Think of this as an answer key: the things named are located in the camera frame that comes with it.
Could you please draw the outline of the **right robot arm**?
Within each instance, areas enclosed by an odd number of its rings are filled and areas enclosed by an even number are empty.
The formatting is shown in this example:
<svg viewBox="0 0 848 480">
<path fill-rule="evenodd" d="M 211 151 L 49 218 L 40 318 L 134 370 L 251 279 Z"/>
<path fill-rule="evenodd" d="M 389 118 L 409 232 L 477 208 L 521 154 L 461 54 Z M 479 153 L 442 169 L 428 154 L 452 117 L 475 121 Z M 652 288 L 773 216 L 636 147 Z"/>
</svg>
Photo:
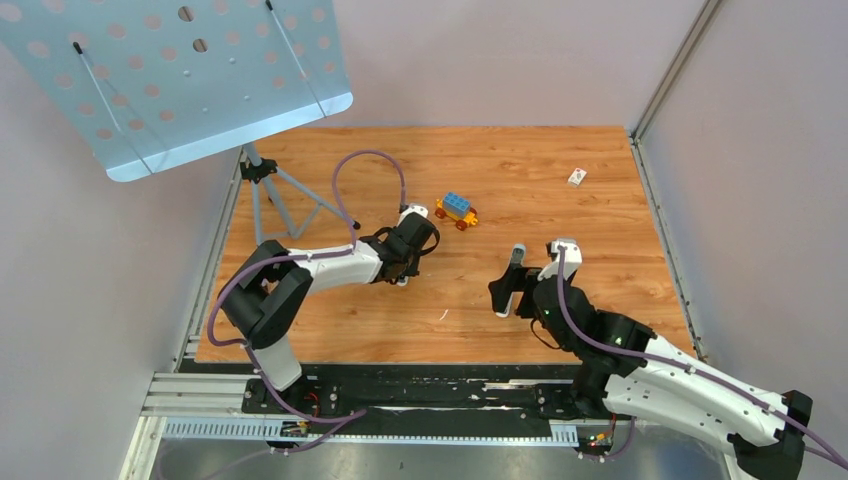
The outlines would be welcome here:
<svg viewBox="0 0 848 480">
<path fill-rule="evenodd" d="M 596 417 L 615 414 L 661 424 L 708 443 L 756 479 L 796 479 L 805 455 L 813 401 L 797 390 L 774 393 L 734 380 L 685 354 L 650 327 L 594 307 L 564 275 L 508 265 L 488 285 L 493 311 L 540 324 L 553 348 L 575 354 L 581 366 L 551 412 Z"/>
</svg>

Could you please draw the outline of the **grey white stapler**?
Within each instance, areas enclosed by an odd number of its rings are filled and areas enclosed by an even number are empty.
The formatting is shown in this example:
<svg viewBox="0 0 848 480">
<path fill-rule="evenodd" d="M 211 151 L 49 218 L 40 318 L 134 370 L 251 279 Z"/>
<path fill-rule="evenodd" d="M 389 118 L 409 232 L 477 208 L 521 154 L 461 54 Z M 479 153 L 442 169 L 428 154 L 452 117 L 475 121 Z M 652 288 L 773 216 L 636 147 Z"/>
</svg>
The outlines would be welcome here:
<svg viewBox="0 0 848 480">
<path fill-rule="evenodd" d="M 492 310 L 499 317 L 510 315 L 512 296 L 523 277 L 525 256 L 526 246 L 521 243 L 514 244 L 504 274 L 488 285 Z"/>
</svg>

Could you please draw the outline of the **white staple box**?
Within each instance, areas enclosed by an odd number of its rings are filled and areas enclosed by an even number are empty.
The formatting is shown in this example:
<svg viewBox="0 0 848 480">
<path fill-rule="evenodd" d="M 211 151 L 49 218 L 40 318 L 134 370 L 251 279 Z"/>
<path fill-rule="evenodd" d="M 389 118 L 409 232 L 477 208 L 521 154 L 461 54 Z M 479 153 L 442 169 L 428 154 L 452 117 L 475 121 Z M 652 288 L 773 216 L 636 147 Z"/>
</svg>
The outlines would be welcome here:
<svg viewBox="0 0 848 480">
<path fill-rule="evenodd" d="M 569 175 L 567 183 L 573 187 L 579 187 L 587 176 L 587 172 L 582 168 L 575 168 Z"/>
</svg>

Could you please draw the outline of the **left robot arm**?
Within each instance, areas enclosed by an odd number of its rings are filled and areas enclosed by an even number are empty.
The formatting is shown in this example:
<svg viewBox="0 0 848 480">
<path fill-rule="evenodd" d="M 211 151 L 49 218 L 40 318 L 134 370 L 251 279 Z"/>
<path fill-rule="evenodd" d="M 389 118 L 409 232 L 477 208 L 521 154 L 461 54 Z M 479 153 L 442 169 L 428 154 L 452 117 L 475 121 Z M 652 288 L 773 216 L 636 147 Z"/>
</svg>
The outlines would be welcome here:
<svg viewBox="0 0 848 480">
<path fill-rule="evenodd" d="M 278 241 L 260 244 L 223 287 L 213 311 L 239 330 L 236 340 L 270 383 L 268 400 L 283 413 L 306 400 L 288 332 L 310 295 L 348 285 L 405 285 L 419 274 L 420 259 L 438 246 L 440 233 L 427 210 L 411 207 L 395 226 L 338 248 L 288 250 Z"/>
</svg>

